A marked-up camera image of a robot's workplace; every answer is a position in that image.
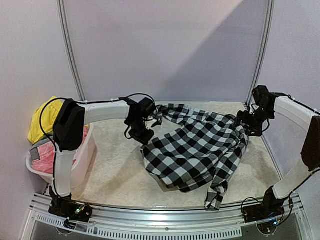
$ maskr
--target white laundry basket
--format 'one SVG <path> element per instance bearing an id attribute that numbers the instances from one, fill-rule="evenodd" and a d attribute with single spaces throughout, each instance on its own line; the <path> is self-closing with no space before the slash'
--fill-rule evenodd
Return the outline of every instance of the white laundry basket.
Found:
<path id="1" fill-rule="evenodd" d="M 89 125 L 89 131 L 88 135 L 86 136 L 86 139 L 82 145 L 82 147 L 79 149 L 79 155 L 75 161 L 75 163 L 72 166 L 71 170 L 71 188 L 76 188 L 79 186 L 85 179 L 86 173 L 88 171 L 89 164 L 91 162 L 92 156 L 94 154 L 95 148 L 96 148 L 96 142 L 93 135 L 94 131 L 94 125 Z M 25 164 L 28 170 L 34 174 L 38 174 L 40 177 L 42 177 L 47 183 L 51 184 L 53 181 L 53 175 L 36 171 L 32 168 L 32 159 L 30 152 L 28 152 L 28 155 L 25 159 Z"/>

